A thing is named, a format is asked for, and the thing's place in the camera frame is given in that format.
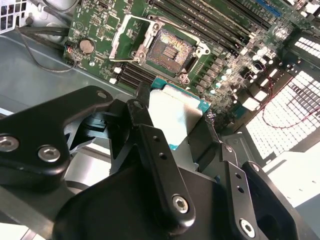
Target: hole in bracket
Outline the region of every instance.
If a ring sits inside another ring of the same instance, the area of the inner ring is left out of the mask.
[[[245,193],[245,190],[243,190],[243,188],[242,188],[242,187],[237,186],[236,188],[238,189],[238,191],[239,191],[240,193],[242,193],[242,194],[244,194],[244,193]]]
[[[241,177],[240,174],[238,174],[238,173],[235,173],[235,176],[236,176],[238,179],[242,179],[242,177]]]
[[[137,107],[137,108],[140,108],[140,109],[143,109],[144,107],[141,105],[140,102],[138,101],[134,101],[133,104]]]
[[[159,157],[163,160],[166,160],[167,159],[167,156],[163,153],[163,152],[160,152],[159,153]]]
[[[160,138],[157,136],[153,136],[153,140],[155,140],[156,142],[160,142]]]

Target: mounting hole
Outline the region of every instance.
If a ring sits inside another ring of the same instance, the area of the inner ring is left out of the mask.
[[[159,157],[163,160],[166,160],[167,159],[167,156],[163,153],[163,152],[160,152],[159,153]]]
[[[242,194],[244,194],[244,193],[245,193],[245,190],[243,190],[243,188],[242,188],[242,187],[237,186],[236,188],[238,189],[238,191],[239,191],[240,193],[242,193]]]
[[[155,140],[156,142],[160,142],[160,138],[157,136],[153,136],[153,140]]]
[[[239,173],[235,173],[235,176],[236,176],[238,179],[242,179],[242,177],[240,176]]]
[[[138,101],[134,101],[133,104],[137,107],[137,108],[140,108],[140,109],[143,109],[144,107],[141,105],[140,102]]]
[[[104,94],[104,93],[101,92],[101,91],[98,92],[98,96],[99,96],[100,98],[103,98],[103,99],[106,99],[106,98],[107,98],[107,95]]]

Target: black capacitor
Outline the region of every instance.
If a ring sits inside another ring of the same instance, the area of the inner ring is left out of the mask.
[[[263,69],[266,68],[266,66],[259,60],[255,61],[253,66],[254,66],[254,69],[259,70],[259,71],[262,71]]]

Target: black cable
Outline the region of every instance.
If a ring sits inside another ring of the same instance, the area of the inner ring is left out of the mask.
[[[53,11],[56,11],[57,13],[61,13],[61,14],[65,14],[68,13],[72,8],[74,8],[79,2],[80,0],[76,0],[74,2],[74,4],[72,4],[70,7],[68,7],[67,9],[58,9],[55,6],[53,6],[51,3],[49,3],[47,0],[42,0],[44,2],[44,4],[46,4],[50,9],[52,9]]]
[[[54,27],[54,26],[23,26],[19,28],[19,31],[23,34],[46,34],[52,36],[66,37],[69,34],[69,28]]]
[[[20,32],[19,28],[16,27],[15,30],[20,34],[20,37],[23,41],[23,44],[25,45],[25,48],[26,50],[28,51],[28,53],[30,54],[32,60],[34,61],[34,63],[41,69],[43,70],[46,70],[48,72],[51,72],[51,73],[66,73],[66,72],[69,72],[71,71],[72,69],[74,69],[76,66],[77,66],[77,61],[76,59],[74,58],[74,56],[71,54],[72,58],[73,58],[73,65],[67,69],[62,69],[62,70],[56,70],[56,69],[50,69],[50,68],[47,68],[45,66],[42,66],[35,58],[35,56],[33,55],[28,43],[27,43],[27,40],[25,39],[25,37],[22,35],[22,33]]]

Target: bolt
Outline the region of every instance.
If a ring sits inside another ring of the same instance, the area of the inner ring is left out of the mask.
[[[186,214],[188,212],[188,203],[182,196],[174,196],[172,198],[172,203],[179,213]]]
[[[19,141],[13,136],[0,136],[0,152],[11,152],[19,147]]]
[[[225,148],[228,152],[232,153],[232,148],[231,148],[230,146],[225,145],[224,148]]]
[[[253,164],[253,163],[252,163],[252,167],[253,167],[257,172],[260,171],[259,167],[258,167],[257,165],[255,165],[255,164]]]
[[[245,234],[247,234],[250,238],[253,239],[256,236],[254,228],[247,220],[240,219],[240,226]]]
[[[154,25],[153,25],[153,29],[154,29],[154,30],[159,30],[159,29],[160,29],[160,25],[157,24],[157,23],[154,24]]]
[[[53,163],[60,158],[61,154],[54,146],[44,146],[38,151],[38,157],[47,162]]]

